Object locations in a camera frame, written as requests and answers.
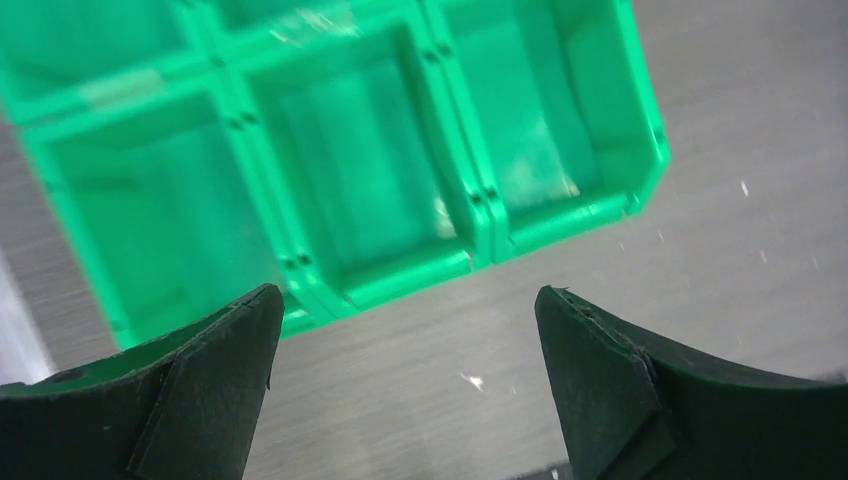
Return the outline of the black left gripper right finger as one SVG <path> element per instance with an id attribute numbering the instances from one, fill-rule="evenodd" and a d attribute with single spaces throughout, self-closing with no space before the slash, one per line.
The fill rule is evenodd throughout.
<path id="1" fill-rule="evenodd" d="M 535 318 L 578 479 L 843 479 L 847 384 L 756 369 L 546 286 Z"/>

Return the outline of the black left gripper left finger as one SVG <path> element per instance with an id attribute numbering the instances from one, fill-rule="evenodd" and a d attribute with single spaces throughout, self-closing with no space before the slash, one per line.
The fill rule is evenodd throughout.
<path id="1" fill-rule="evenodd" d="M 281 336 L 266 283 L 213 314 L 1 388 L 5 479 L 239 479 Z"/>

